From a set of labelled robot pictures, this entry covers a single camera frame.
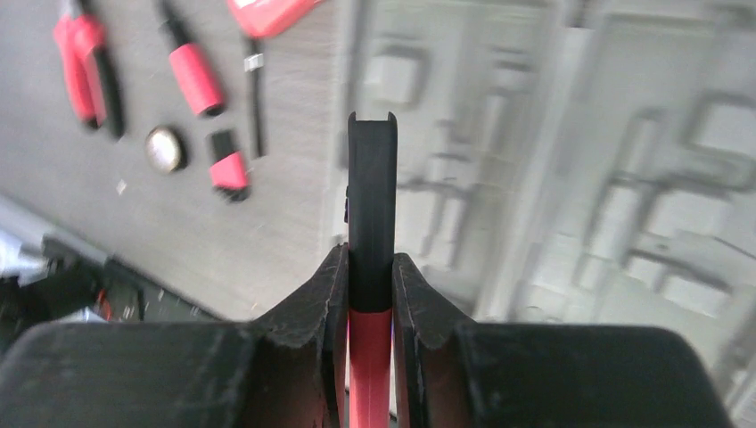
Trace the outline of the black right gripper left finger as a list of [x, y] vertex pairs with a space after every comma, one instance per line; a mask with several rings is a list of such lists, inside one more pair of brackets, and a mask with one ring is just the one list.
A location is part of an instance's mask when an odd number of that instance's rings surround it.
[[245, 322], [48, 323], [1, 364], [4, 427], [340, 427], [348, 250]]

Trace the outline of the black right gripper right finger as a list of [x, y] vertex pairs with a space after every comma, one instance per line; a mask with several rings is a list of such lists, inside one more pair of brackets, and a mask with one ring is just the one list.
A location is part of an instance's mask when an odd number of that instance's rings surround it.
[[648, 326], [489, 324], [392, 267], [402, 427], [729, 427], [700, 359]]

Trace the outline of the red black bit holder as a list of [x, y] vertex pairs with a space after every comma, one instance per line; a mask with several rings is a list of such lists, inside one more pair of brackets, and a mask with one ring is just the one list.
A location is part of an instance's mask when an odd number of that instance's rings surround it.
[[209, 142], [213, 189], [229, 202], [245, 201], [251, 194], [251, 185], [245, 159], [235, 140], [235, 132], [232, 129], [219, 130], [210, 135]]

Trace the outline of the grey plastic tool case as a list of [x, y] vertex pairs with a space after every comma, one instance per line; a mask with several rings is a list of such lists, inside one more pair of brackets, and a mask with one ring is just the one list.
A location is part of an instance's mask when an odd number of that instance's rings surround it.
[[483, 321], [656, 325], [755, 424], [755, 4], [341, 1], [395, 247]]

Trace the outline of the red black utility knife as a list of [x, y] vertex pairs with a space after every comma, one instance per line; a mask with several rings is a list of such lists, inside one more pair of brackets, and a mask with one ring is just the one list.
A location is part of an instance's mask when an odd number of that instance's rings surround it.
[[349, 424], [390, 423], [398, 124], [348, 118]]

